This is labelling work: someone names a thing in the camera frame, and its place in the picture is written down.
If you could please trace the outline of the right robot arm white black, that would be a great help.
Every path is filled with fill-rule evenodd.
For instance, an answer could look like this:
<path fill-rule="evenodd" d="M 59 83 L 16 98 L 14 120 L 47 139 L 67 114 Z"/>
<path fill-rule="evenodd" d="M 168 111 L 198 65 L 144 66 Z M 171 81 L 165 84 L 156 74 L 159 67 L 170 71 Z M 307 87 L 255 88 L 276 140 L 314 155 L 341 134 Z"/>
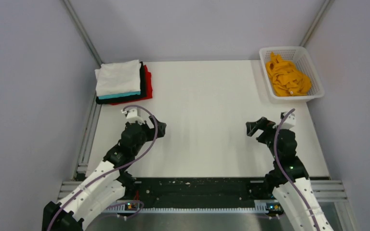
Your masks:
<path fill-rule="evenodd" d="M 251 190 L 250 195 L 256 200 L 277 200 L 296 231 L 331 231 L 333 228 L 319 205 L 308 172 L 297 156 L 292 127 L 291 115 L 283 115 L 279 124 L 265 117 L 246 122 L 247 136 L 261 131 L 256 140 L 269 148 L 274 159 L 273 170 L 265 175 L 263 183 Z"/>

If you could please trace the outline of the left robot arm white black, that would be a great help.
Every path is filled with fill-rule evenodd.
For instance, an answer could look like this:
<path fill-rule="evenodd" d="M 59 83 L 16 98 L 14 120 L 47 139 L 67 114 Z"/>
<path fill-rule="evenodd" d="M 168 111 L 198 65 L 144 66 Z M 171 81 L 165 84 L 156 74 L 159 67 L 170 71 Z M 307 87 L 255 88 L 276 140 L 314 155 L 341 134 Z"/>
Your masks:
<path fill-rule="evenodd" d="M 135 193 L 134 179 L 126 170 L 137 160 L 146 142 L 155 143 L 165 135 L 166 123 L 149 116 L 148 124 L 137 116 L 128 119 L 118 143 L 76 189 L 43 210 L 43 231 L 84 231 L 108 206 Z"/>

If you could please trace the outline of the yellow t-shirt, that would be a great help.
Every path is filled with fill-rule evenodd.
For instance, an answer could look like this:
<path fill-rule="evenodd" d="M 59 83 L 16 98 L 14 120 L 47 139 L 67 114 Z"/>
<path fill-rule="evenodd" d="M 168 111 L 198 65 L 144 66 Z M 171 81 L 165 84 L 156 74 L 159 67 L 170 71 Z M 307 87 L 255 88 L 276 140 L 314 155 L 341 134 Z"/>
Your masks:
<path fill-rule="evenodd" d="M 278 97 L 306 96 L 312 87 L 310 78 L 279 54 L 270 53 L 270 61 L 265 68 Z"/>

